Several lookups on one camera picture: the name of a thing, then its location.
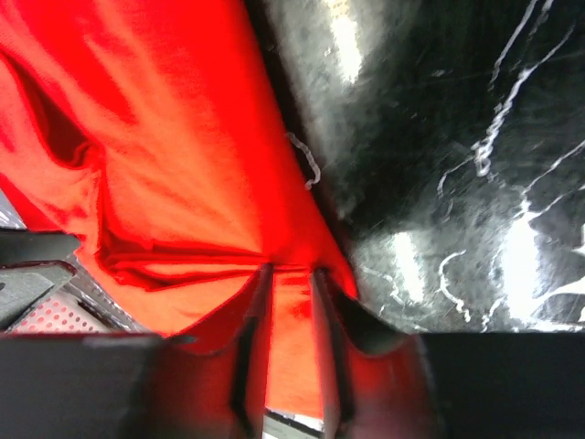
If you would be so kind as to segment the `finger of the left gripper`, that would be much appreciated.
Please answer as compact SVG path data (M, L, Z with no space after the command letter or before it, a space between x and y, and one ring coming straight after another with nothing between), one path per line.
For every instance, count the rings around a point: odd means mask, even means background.
M76 274L68 262L80 242L58 232L1 232L1 328L11 327L38 299Z

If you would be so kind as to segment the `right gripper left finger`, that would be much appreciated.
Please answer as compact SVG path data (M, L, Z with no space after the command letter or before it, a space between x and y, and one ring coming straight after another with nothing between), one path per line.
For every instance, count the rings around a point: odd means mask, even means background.
M5 334L4 438L259 438L273 269L172 337Z

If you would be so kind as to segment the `red t shirt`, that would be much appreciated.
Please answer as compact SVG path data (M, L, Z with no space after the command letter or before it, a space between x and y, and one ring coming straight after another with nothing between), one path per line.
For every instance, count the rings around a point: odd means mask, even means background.
M356 287L241 1L4 1L1 187L164 336L272 264L267 403L322 415L310 275Z

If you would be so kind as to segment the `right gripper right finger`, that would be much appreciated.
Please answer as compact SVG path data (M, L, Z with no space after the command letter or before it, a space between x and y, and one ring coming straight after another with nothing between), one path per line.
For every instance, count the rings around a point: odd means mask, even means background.
M327 438L581 438L584 337L405 334L312 275Z

